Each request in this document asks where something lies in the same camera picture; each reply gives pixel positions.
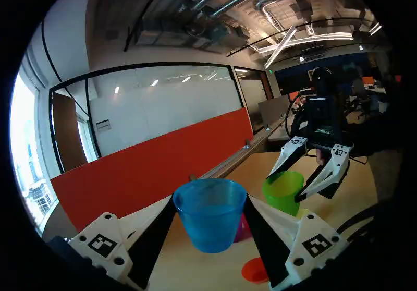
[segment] desk surface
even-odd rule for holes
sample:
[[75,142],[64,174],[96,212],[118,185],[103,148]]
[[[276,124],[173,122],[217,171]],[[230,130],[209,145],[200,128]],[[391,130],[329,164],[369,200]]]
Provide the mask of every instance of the desk surface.
[[[265,201],[262,183],[278,159],[279,152],[255,153],[249,156],[226,178],[244,186],[251,195]],[[298,171],[306,180],[316,168],[313,157],[301,158],[290,170]],[[331,200],[313,195],[301,202],[301,208],[317,213],[337,228],[359,211],[376,203],[376,189],[369,165],[350,163],[345,180]],[[348,236],[353,229],[343,233]],[[263,290],[268,284],[255,285],[242,278],[243,265],[258,257],[253,238],[234,243],[218,254],[196,250],[178,215],[168,232],[150,279],[150,291],[165,290]]]
[[374,92],[378,92],[378,93],[386,93],[385,88],[380,88],[380,87],[375,87],[375,88],[369,88],[369,87],[365,87],[365,89],[369,90],[369,91],[374,91]]

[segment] ceiling light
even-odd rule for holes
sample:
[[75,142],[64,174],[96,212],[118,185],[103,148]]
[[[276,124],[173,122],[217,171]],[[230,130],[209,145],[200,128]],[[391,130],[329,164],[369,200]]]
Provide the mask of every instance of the ceiling light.
[[210,79],[212,79],[214,76],[216,76],[217,75],[217,73],[215,72],[214,74],[212,74],[212,75],[210,75],[210,77],[208,77],[207,78],[207,80],[210,80]]
[[369,31],[370,35],[374,35],[377,31],[379,31],[382,28],[382,25],[378,23],[376,23],[376,25],[374,27],[372,27],[372,29]]
[[[326,40],[353,40],[352,34],[350,32],[334,32],[327,34],[312,35],[311,37],[301,38],[291,40],[284,45],[284,48],[294,46],[302,43],[316,42],[316,41],[326,41]],[[258,49],[258,53],[265,53],[273,51],[278,47],[278,44],[273,44],[267,47]]]
[[275,60],[275,58],[278,56],[279,52],[281,52],[284,48],[284,45],[290,41],[290,39],[292,38],[292,36],[295,34],[295,32],[297,31],[297,29],[294,27],[294,25],[291,26],[291,28],[288,30],[287,34],[283,37],[283,39],[281,40],[281,42],[279,43],[278,47],[275,49],[275,51],[272,53],[271,57],[269,58],[269,60],[265,63],[265,69],[267,69],[270,64],[272,64],[272,62]]

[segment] person's hand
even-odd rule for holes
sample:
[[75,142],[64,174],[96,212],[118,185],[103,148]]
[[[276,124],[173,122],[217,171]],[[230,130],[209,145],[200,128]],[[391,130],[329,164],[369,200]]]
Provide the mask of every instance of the person's hand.
[[319,149],[316,149],[316,161],[319,165],[323,166],[324,165],[324,157],[323,157],[323,152],[320,151]]

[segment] blue cup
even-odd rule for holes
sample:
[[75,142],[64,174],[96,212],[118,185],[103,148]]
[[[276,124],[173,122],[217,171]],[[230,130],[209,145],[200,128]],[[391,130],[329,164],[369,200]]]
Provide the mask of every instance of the blue cup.
[[240,224],[246,190],[226,179],[199,179],[174,192],[174,204],[193,245],[205,253],[227,250]]

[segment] green cup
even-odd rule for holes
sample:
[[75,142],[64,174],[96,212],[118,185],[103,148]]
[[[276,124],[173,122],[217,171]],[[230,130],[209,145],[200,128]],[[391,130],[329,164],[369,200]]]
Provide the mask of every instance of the green cup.
[[300,173],[280,172],[265,180],[262,191],[270,206],[296,216],[300,203],[295,203],[294,196],[303,185],[304,177]]

